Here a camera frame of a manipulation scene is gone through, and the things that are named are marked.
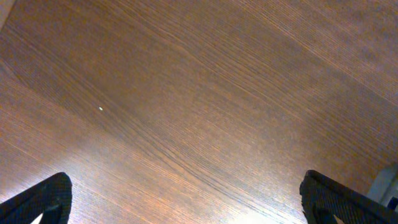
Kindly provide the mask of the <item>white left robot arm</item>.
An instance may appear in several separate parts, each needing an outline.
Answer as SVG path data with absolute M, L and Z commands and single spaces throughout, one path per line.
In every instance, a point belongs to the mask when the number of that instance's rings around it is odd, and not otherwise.
M 375 178 L 367 195 L 308 170 L 299 193 L 308 223 L 397 224 L 397 164 Z M 72 182 L 59 172 L 1 204 L 1 223 L 67 223 Z

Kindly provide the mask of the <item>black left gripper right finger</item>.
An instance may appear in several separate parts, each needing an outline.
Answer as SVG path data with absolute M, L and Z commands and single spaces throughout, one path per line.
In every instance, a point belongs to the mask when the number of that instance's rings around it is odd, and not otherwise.
M 397 224 L 397 212 L 315 170 L 306 172 L 300 195 L 309 224 Z

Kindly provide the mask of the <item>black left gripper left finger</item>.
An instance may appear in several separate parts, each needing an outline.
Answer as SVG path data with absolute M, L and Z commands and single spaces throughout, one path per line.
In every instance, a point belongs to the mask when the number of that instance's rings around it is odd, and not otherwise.
M 67 224 L 72 208 L 72 182 L 56 173 L 1 204 L 1 224 Z

